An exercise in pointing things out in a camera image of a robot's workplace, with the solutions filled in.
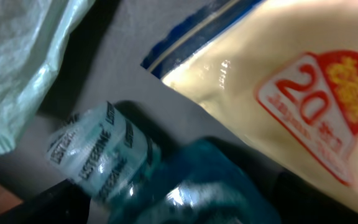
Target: plastic packet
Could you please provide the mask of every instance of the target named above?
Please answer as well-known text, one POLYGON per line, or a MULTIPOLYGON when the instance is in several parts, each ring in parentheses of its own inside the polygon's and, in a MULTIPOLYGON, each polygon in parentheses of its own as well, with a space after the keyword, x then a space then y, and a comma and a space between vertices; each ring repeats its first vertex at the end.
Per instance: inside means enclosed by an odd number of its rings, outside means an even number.
POLYGON ((46 159, 96 201, 113 208, 159 165, 160 148, 105 103, 53 133, 46 159))
POLYGON ((358 212, 358 1, 214 1, 142 66, 358 212))
POLYGON ((16 147, 94 0, 0 0, 0 154, 16 147))
POLYGON ((280 217, 240 168, 199 140, 163 162, 121 209, 112 211, 109 223, 280 223, 280 217))

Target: red and white label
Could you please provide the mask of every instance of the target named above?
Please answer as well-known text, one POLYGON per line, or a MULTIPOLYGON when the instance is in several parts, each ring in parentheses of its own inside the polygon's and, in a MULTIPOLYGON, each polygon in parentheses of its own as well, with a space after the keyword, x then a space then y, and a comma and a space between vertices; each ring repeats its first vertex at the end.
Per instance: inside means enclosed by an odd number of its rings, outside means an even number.
POLYGON ((256 97, 322 166, 350 184, 347 158, 358 133, 358 53, 304 54, 263 83, 256 97))

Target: light green plastic bag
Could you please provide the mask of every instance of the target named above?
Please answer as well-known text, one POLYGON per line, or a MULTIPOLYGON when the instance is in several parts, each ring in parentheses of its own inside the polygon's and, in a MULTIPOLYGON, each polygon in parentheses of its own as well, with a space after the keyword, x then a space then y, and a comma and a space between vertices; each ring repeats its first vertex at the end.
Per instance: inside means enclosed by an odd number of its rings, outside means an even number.
POLYGON ((0 154, 13 150, 94 0, 0 0, 0 154))

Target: number 20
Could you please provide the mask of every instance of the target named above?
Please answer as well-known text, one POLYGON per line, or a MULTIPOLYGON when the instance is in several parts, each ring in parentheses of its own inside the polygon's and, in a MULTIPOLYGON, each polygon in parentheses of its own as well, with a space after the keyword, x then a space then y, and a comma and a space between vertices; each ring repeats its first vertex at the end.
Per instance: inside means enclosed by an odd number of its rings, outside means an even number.
POLYGON ((316 71, 311 65, 302 65, 299 68, 301 74, 308 74, 311 77, 311 80, 307 84, 298 84, 291 80, 279 80, 275 84, 277 88, 295 105, 299 105, 299 112, 303 121, 308 124, 312 125, 323 113, 328 110, 329 106, 329 99, 325 92, 318 90, 310 93, 309 95, 305 96, 301 99, 299 104, 298 100, 288 91, 288 89, 306 92, 309 91, 311 88, 314 87, 317 81, 316 71), (311 103, 313 100, 321 99, 324 102, 324 105, 320 107, 316 112, 314 112, 311 116, 305 115, 305 108, 306 106, 311 103))

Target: gray table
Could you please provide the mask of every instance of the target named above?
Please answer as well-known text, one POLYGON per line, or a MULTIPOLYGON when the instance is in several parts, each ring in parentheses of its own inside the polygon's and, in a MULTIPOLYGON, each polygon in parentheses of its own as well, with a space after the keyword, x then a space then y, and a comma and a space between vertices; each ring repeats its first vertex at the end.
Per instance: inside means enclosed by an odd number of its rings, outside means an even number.
MULTIPOLYGON (((73 111, 106 100, 138 102, 142 110, 181 145, 205 136, 245 147, 198 105, 163 85, 139 64, 175 24, 211 0, 97 0, 70 37, 62 69, 17 149, 0 157, 0 183, 24 200, 64 177, 44 160, 49 134, 73 111)), ((253 150, 245 157, 263 191, 281 167, 253 150)), ((91 204, 88 223, 104 223, 108 212, 91 204)))

